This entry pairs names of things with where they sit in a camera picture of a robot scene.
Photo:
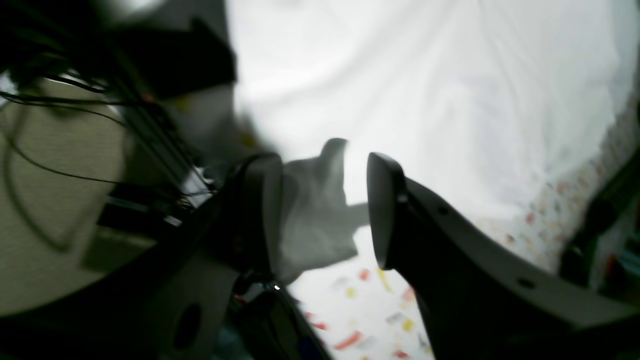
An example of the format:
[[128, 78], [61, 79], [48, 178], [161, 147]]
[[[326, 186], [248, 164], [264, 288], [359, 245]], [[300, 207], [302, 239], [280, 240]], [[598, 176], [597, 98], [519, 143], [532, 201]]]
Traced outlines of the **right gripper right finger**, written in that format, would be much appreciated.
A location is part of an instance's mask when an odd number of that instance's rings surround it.
[[413, 288], [437, 360], [639, 358], [638, 307], [514, 255], [389, 156], [366, 187], [378, 266]]

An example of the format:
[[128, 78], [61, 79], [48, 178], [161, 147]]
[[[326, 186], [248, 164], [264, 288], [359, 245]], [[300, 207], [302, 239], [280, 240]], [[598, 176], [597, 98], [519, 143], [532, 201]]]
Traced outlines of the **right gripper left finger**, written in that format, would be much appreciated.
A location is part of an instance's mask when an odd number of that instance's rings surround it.
[[1, 358], [208, 360], [238, 278], [270, 276], [281, 157], [255, 155], [167, 240], [59, 300], [1, 318]]

